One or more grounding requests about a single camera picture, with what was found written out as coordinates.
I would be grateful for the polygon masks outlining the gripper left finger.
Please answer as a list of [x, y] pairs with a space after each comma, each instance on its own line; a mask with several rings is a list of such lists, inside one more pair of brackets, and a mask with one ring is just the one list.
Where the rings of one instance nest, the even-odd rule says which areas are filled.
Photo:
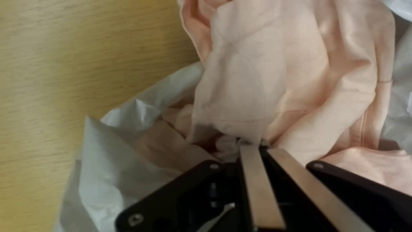
[[240, 147], [240, 158], [254, 232], [283, 231], [286, 224], [259, 148], [251, 144], [242, 144]]

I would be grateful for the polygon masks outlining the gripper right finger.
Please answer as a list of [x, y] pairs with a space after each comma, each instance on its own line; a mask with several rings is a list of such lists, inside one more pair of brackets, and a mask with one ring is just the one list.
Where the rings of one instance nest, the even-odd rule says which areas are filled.
[[268, 153], [339, 232], [373, 232], [362, 218], [290, 153], [283, 149], [269, 149]]

